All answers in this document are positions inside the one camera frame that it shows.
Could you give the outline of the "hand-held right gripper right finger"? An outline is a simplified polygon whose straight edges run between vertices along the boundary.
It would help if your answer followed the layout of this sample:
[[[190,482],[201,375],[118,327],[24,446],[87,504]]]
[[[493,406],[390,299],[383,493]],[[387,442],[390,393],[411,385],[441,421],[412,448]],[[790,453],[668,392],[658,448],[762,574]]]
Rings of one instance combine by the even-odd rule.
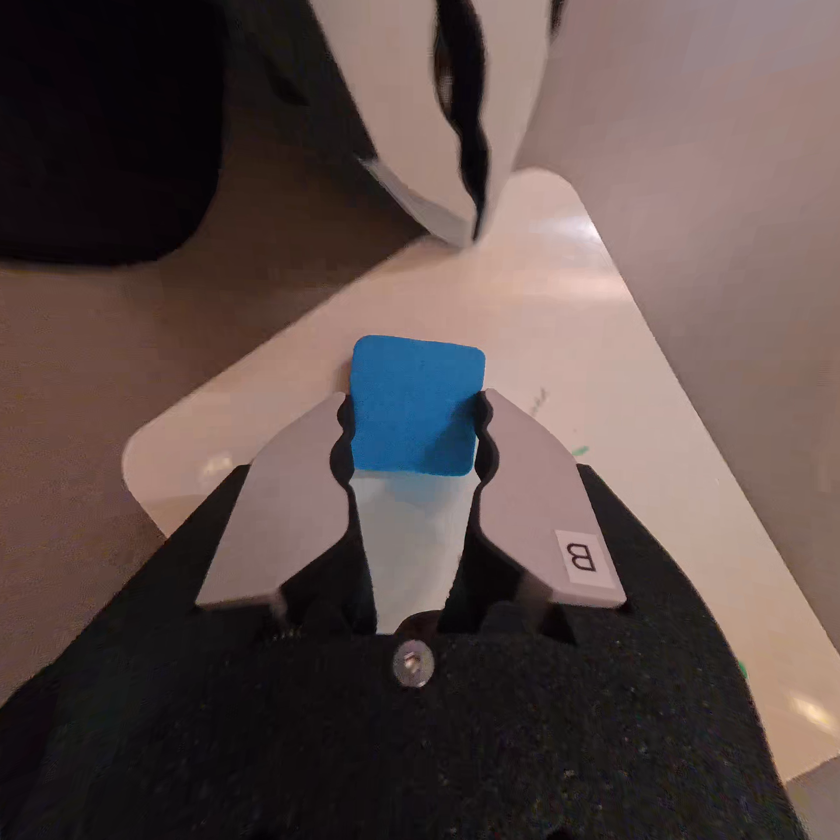
[[[476,399],[476,435],[479,484],[438,631],[477,634],[512,606],[527,630],[555,635],[566,606],[622,609],[627,594],[567,448],[491,388]]]

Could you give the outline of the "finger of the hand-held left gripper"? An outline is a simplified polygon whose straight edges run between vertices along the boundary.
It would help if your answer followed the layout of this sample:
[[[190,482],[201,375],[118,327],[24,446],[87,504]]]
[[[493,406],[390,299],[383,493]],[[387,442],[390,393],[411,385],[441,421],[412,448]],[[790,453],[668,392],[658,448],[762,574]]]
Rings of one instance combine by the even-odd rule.
[[[429,234],[468,247],[476,207],[434,88],[435,2],[311,6],[374,147],[363,166]]]
[[[476,242],[497,209],[529,126],[554,31],[550,1],[468,2],[468,186]]]

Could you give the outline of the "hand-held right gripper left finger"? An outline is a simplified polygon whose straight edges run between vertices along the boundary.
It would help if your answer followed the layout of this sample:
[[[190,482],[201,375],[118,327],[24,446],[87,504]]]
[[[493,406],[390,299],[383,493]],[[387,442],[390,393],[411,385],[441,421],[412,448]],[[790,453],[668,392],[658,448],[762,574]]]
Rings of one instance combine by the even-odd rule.
[[[352,634],[377,629],[354,490],[350,395],[336,392],[253,458],[195,604],[268,606],[301,626],[326,604]]]

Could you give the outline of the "blue felt eraser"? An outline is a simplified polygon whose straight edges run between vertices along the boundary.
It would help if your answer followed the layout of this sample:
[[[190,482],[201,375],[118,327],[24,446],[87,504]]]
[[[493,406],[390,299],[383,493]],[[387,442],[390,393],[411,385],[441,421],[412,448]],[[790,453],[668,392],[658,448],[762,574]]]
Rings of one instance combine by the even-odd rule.
[[[367,335],[353,347],[353,463],[362,471],[460,477],[474,466],[487,359],[476,347]]]

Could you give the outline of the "white whiteboard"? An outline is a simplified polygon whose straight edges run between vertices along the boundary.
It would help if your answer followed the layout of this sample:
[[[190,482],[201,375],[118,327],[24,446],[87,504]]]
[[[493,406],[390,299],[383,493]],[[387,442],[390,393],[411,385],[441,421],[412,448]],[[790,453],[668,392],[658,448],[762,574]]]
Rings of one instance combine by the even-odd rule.
[[[477,246],[407,246],[147,423],[123,451],[129,492],[172,534],[345,388],[370,333],[483,350],[485,384],[581,455],[686,572],[746,668],[782,780],[838,756],[838,653],[553,173],[513,175]]]

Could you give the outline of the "dark clothing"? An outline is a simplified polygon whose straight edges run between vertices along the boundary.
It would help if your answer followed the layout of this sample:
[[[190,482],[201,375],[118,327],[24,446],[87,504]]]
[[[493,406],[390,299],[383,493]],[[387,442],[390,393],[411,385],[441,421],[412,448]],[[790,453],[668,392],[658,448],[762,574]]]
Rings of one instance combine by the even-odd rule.
[[[2,261],[131,265],[195,234],[225,36],[215,2],[1,2]]]

